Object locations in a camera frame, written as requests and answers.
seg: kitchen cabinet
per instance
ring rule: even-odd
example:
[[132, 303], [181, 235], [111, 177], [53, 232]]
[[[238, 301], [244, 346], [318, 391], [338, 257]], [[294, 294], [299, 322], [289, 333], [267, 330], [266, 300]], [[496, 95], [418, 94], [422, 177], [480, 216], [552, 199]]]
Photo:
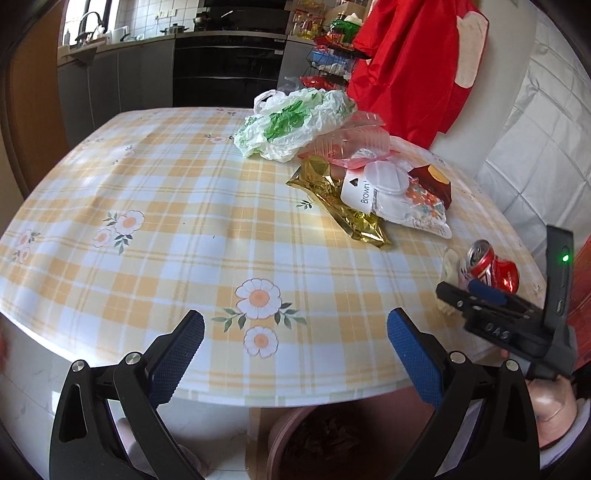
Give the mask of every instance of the kitchen cabinet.
[[140, 49], [142, 108], [172, 107], [174, 39], [146, 43]]
[[172, 107], [174, 40], [118, 51], [121, 111]]
[[119, 50], [119, 98], [122, 112], [142, 109], [141, 48], [125, 47]]
[[59, 67], [57, 84], [68, 146], [74, 148], [95, 130], [90, 106], [88, 68], [75, 61]]
[[123, 46], [57, 69], [70, 148], [121, 112], [173, 105], [174, 39]]
[[310, 66], [307, 56], [313, 47], [313, 45], [298, 41], [288, 40], [285, 43], [285, 53], [283, 54], [277, 88], [281, 89], [283, 86], [292, 85], [292, 82], [285, 79], [286, 77], [300, 78], [306, 72], [306, 69]]
[[117, 74], [117, 51], [106, 51], [95, 57], [88, 68], [90, 104], [95, 129], [121, 113]]

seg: metal screw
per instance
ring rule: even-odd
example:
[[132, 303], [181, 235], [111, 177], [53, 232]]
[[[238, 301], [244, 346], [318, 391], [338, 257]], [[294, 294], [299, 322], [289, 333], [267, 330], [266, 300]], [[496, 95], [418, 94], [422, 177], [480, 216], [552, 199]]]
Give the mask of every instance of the metal screw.
[[84, 368], [84, 360], [76, 360], [73, 364], [72, 364], [72, 370], [74, 372], [79, 372], [80, 370], [82, 370]]
[[505, 366], [512, 372], [517, 372], [519, 370], [519, 364], [515, 360], [507, 360]]
[[462, 352], [452, 352], [450, 353], [449, 358], [455, 364], [462, 364], [466, 361], [466, 355]]
[[139, 362], [140, 358], [142, 358], [141, 354], [138, 352], [131, 352], [125, 357], [125, 363], [128, 365], [135, 365], [137, 362]]

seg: table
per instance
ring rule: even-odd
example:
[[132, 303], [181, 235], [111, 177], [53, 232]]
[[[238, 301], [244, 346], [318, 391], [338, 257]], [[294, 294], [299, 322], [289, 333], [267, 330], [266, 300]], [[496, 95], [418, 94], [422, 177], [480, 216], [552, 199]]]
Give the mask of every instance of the table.
[[351, 240], [285, 185], [297, 162], [243, 159], [232, 134], [249, 114], [223, 108], [123, 113], [72, 150], [0, 241], [0, 311], [53, 352], [118, 362], [190, 309], [206, 335], [177, 394], [245, 406], [367, 397], [408, 385], [385, 336], [402, 306], [446, 349], [473, 360], [488, 343], [436, 308], [447, 247], [478, 238], [512, 258], [519, 294], [544, 279], [475, 182], [398, 138], [394, 147], [451, 180], [451, 240], [401, 226], [394, 248]]

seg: person's hand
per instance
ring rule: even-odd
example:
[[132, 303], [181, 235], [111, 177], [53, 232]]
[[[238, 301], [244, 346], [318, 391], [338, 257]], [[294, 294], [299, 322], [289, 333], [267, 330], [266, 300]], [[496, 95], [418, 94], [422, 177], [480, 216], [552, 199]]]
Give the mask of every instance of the person's hand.
[[555, 381], [527, 381], [534, 407], [540, 448], [564, 436], [577, 417], [577, 403], [570, 382], [560, 375]]

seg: window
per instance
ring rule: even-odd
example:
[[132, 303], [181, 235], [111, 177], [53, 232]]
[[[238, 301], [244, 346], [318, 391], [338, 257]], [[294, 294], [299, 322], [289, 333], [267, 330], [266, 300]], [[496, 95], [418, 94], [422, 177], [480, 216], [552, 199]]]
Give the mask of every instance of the window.
[[[70, 0], [66, 9], [66, 21], [64, 23], [64, 34], [70, 32], [70, 44], [78, 36], [80, 19], [88, 12], [98, 12], [101, 19], [107, 25], [106, 30], [112, 30], [115, 25], [115, 17], [119, 0]], [[83, 32], [92, 32], [98, 27], [99, 19], [96, 15], [89, 15], [82, 22]]]

